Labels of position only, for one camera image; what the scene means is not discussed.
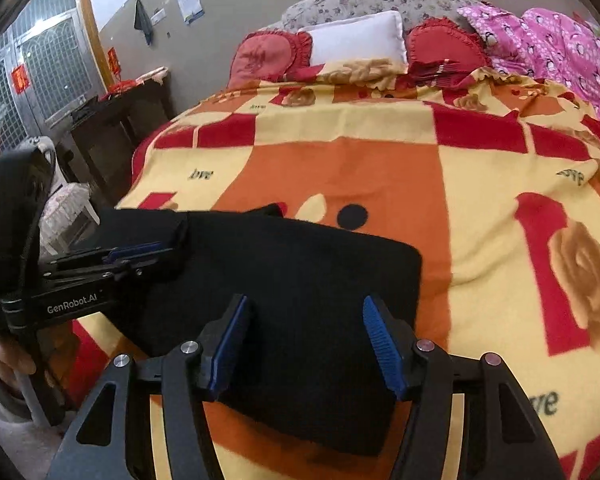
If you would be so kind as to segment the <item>grey sleeve forearm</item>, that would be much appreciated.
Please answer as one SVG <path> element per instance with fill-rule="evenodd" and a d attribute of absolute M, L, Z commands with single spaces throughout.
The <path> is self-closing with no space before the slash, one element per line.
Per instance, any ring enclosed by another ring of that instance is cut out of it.
<path fill-rule="evenodd" d="M 61 440 L 61 428 L 35 424 L 26 402 L 0 379 L 0 445 L 24 478 L 46 478 Z"/>

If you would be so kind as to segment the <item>person's left hand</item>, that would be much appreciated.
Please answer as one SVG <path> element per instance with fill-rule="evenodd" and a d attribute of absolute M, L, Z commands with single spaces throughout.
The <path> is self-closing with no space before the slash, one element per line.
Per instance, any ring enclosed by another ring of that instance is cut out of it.
<path fill-rule="evenodd" d="M 15 341 L 0 336 L 0 379 L 4 384 L 20 392 L 16 374 L 30 376 L 36 372 L 36 365 L 29 353 Z"/>

